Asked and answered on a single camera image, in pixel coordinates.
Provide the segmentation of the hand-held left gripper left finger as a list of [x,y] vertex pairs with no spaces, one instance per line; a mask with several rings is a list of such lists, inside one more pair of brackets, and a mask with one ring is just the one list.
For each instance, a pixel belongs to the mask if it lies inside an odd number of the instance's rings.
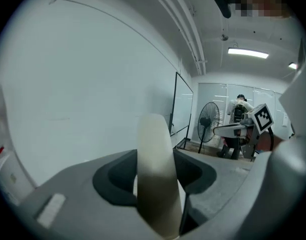
[[136,150],[70,166],[20,204],[20,218],[40,240],[158,240],[137,212]]

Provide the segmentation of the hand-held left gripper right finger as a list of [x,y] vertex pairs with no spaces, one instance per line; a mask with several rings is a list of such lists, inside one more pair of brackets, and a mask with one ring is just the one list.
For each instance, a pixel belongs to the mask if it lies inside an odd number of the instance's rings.
[[180,235],[211,220],[230,201],[249,174],[252,163],[173,151],[180,187]]

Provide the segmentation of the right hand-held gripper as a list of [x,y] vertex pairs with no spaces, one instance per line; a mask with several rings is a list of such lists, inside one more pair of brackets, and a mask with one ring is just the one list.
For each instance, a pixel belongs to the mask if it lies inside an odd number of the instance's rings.
[[258,150],[257,144],[260,135],[268,131],[270,136],[270,151],[273,149],[274,136],[271,126],[273,125],[271,113],[266,104],[260,104],[251,111],[243,113],[240,123],[218,126],[213,133],[225,138],[240,138],[240,149],[246,159],[252,159]]

